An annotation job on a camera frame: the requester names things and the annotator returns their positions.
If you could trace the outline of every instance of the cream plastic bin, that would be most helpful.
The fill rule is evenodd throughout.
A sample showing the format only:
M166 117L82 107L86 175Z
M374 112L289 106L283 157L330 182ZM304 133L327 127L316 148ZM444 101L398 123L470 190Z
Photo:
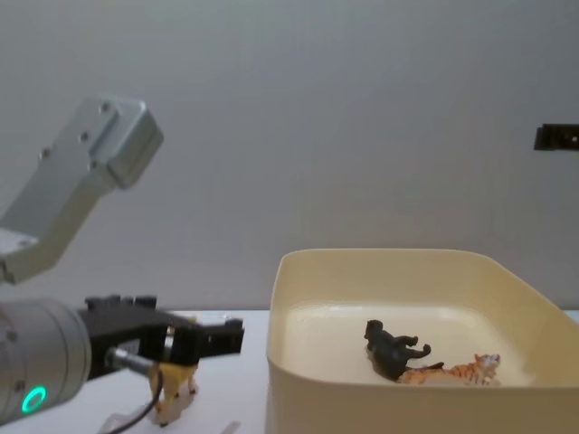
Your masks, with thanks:
M500 387L410 386L376 373L365 324L418 335L413 365L500 354ZM487 257L303 250L271 301L268 434L577 434L579 327Z

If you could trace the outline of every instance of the screw hole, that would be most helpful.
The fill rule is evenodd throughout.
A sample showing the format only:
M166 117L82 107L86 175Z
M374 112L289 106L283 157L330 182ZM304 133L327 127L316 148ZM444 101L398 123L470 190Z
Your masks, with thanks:
M18 334L14 330L9 330L8 333L6 333L6 337L10 342L16 342L18 340Z
M83 131L82 134L79 136L79 141L81 143L86 142L87 140L89 140L90 138L90 134L88 131Z
M100 105L99 111L100 113L107 113L110 110L110 104L108 102L103 102Z
M41 160L45 160L46 158L48 158L49 156L51 156L51 152L52 152L51 149L50 149L49 147L46 147L45 149L43 149L43 150L40 152L40 156L39 156L40 159L41 159Z

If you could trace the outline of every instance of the striped tiger figurine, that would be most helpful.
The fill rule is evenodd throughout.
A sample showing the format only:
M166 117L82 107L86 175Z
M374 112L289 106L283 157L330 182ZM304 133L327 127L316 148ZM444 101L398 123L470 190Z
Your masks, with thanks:
M495 379L500 365L499 354L474 354L474 362L458 364L450 369L410 369L398 382L402 384L461 384L469 386L500 385Z

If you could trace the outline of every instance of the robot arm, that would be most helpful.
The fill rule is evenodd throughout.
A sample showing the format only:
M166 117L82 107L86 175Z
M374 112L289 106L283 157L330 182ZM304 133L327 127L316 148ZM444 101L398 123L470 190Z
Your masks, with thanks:
M0 284L50 269L101 196L127 189L163 141L142 101L85 100L0 219ZM202 326L156 310L151 297L0 303L0 425L72 399L91 379L155 362L185 366L241 351L242 321ZM168 327L175 331L167 347ZM133 348L128 353L123 348Z
M99 198L133 185L162 141L142 101L86 99L0 220L0 282L53 267Z

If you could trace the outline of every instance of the black cable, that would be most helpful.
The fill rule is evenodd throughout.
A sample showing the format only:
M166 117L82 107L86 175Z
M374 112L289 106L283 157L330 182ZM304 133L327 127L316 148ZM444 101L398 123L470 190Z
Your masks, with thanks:
M157 373L157 390L155 391L155 394L153 395L153 399L151 400L151 402L149 404L147 404L145 409L143 409L135 418L128 421L124 425L121 425L119 427L116 427L115 429L112 429L111 431L107 432L106 434L120 434L121 432L126 431L127 429L133 427L134 425L139 423L141 420L143 420L145 418L145 416L147 416L148 413L151 410L153 410L153 407L155 407L155 404L158 403L159 398L161 397L162 391L163 391L163 373L161 372L161 370L159 370Z

